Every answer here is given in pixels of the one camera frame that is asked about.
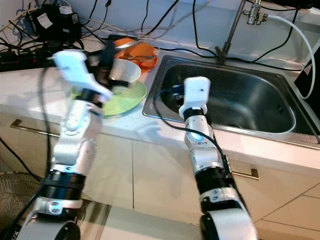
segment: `label sticker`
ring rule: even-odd
[[[36,19],[38,19],[39,23],[41,24],[42,27],[45,29],[49,28],[53,23],[49,20],[48,16],[46,13],[41,14],[38,16]]]
[[[77,22],[79,22],[78,15],[76,13],[72,15],[72,21],[73,21],[73,24],[76,24]]]

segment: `metal drawer handle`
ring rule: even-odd
[[[36,133],[36,134],[42,134],[42,135],[47,135],[47,133],[45,131],[39,130],[39,129],[35,129],[35,128],[31,128],[31,127],[27,127],[27,126],[21,126],[20,124],[22,123],[22,121],[20,119],[16,119],[11,125],[10,128],[13,129],[19,129],[19,130],[25,130],[28,132],[32,132],[32,133]],[[49,133],[49,136],[52,137],[59,137],[59,134],[55,134],[55,133]]]
[[[254,179],[254,180],[259,180],[259,173],[257,169],[253,169],[251,168],[251,175],[249,174],[245,174],[245,173],[241,173],[241,172],[237,172],[237,171],[232,171],[231,172],[233,175],[238,175],[238,176],[242,176],[242,177],[246,177],[249,179]]]

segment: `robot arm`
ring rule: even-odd
[[[65,50],[56,53],[53,59],[64,79],[81,94],[72,101],[60,124],[50,172],[41,183],[40,195],[17,240],[80,239],[76,219],[83,203],[81,194],[96,154],[102,105],[113,95],[89,73],[83,52]]]
[[[207,123],[206,103],[210,81],[205,77],[190,77],[184,81],[184,103],[180,116],[188,129],[214,137]],[[203,136],[186,132],[184,141],[189,149],[192,169],[200,194],[203,216],[200,228],[204,240],[258,240],[250,215],[232,184],[217,148]]]
[[[82,206],[81,193],[96,153],[96,138],[102,124],[102,104],[112,92],[98,84],[86,67],[86,56],[78,51],[62,51],[54,61],[78,90],[60,126],[60,138],[54,147],[50,173],[42,182],[17,240],[79,240],[75,223]],[[205,77],[185,80],[184,104],[179,113],[189,129],[213,138],[205,114],[210,81]],[[257,240],[250,215],[228,175],[217,148],[205,137],[187,132],[192,168],[200,193],[200,219],[205,240]]]

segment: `faucet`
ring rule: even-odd
[[[255,0],[251,6],[251,10],[248,10],[248,9],[243,10],[246,1],[247,0],[241,0],[239,8],[236,12],[235,18],[233,20],[233,24],[232,24],[231,30],[229,32],[229,36],[228,36],[226,42],[224,43],[223,48],[220,49],[218,46],[215,47],[215,51],[218,56],[217,63],[220,65],[224,65],[227,60],[227,55],[228,55],[229,49],[231,47],[231,41],[232,41],[232,38],[235,34],[241,13],[243,13],[244,15],[248,15],[247,24],[249,24],[249,25],[254,25],[254,24],[260,25],[261,22],[265,22],[267,20],[268,14],[260,12],[261,0]]]

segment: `stainless steel sink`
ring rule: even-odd
[[[319,143],[319,133],[282,75],[164,56],[143,108],[157,117],[153,97],[181,85],[188,77],[211,81],[208,117],[214,129],[290,143]],[[183,95],[163,94],[157,106],[165,119],[183,122],[178,115]]]

